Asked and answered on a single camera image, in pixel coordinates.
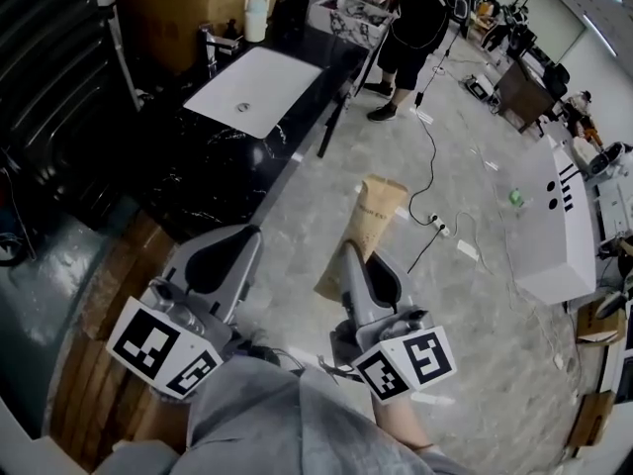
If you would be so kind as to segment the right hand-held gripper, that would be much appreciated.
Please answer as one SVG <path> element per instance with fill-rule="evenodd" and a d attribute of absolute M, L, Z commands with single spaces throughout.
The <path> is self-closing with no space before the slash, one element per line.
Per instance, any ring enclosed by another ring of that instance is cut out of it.
<path fill-rule="evenodd" d="M 381 319 L 381 308 L 395 312 L 410 289 L 408 275 L 388 255 L 373 252 L 366 269 L 360 250 L 346 241 L 339 288 L 350 320 L 330 333 L 331 374 L 364 384 L 386 405 L 457 372 L 445 329 L 429 312 L 408 309 Z"/>

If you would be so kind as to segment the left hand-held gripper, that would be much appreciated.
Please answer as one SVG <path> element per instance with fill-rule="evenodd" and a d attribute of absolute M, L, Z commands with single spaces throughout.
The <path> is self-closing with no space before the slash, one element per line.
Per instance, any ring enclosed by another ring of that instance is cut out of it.
<path fill-rule="evenodd" d="M 139 299 L 128 298 L 108 339 L 112 357 L 155 391 L 184 401 L 223 364 L 228 325 L 248 296 L 246 269 L 262 243 L 254 225 L 218 228 L 181 244 Z M 212 314 L 185 292 L 214 294 Z"/>

